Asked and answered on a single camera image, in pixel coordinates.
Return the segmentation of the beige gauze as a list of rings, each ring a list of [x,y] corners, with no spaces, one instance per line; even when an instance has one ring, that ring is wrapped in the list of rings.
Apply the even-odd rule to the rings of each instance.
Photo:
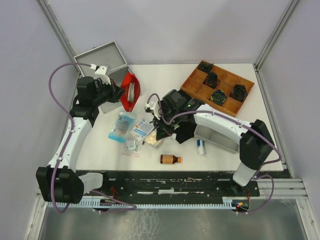
[[[165,142],[164,139],[157,140],[157,131],[153,130],[145,139],[144,142],[155,149],[159,149]]]

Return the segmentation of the red first aid kit pouch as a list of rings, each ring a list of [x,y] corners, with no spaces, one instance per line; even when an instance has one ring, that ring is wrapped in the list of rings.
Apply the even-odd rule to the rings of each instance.
[[[127,73],[120,86],[124,94],[120,97],[122,106],[127,112],[132,112],[140,95],[141,86],[135,74]]]

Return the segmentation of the small zip bag of packets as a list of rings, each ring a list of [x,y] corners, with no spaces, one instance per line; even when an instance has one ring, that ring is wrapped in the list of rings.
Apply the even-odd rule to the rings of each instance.
[[[141,143],[133,136],[129,136],[124,142],[121,153],[126,156],[139,157],[140,148]]]

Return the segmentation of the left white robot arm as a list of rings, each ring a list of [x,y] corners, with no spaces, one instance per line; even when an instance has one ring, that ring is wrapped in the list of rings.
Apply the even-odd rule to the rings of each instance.
[[[86,137],[99,115],[99,106],[118,103],[125,91],[114,81],[106,84],[101,78],[90,76],[80,78],[76,89],[77,95],[68,113],[69,122],[60,146],[48,165],[39,167],[35,174],[46,202],[78,204],[83,195],[92,190],[106,195],[111,189],[111,183],[102,174],[78,176],[76,166]]]

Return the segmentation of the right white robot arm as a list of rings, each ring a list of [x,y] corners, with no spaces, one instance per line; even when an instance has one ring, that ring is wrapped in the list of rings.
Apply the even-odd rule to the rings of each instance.
[[[239,147],[240,164],[229,183],[231,193],[242,195],[248,183],[256,176],[272,151],[277,151],[272,136],[262,120],[243,121],[212,108],[202,100],[192,98],[182,90],[171,90],[157,101],[147,99],[145,111],[153,114],[152,123],[156,129],[156,139],[162,140],[172,135],[179,144],[194,138],[200,127],[218,134],[218,139]]]

